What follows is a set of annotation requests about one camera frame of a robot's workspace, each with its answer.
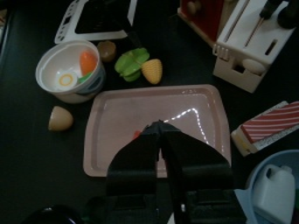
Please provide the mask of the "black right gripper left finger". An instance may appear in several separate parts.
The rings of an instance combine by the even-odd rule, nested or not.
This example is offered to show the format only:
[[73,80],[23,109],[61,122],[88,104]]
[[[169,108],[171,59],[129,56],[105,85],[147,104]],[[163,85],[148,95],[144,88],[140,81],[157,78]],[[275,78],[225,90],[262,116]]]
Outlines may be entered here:
[[155,194],[159,160],[159,122],[116,153],[107,169],[107,195]]

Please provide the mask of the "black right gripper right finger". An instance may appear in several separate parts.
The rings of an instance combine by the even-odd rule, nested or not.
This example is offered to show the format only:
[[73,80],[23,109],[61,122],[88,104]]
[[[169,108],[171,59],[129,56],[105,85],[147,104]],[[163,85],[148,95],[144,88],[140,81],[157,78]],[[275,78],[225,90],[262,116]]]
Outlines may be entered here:
[[167,175],[177,191],[231,189],[232,171],[220,153],[168,123],[161,124],[160,131]]

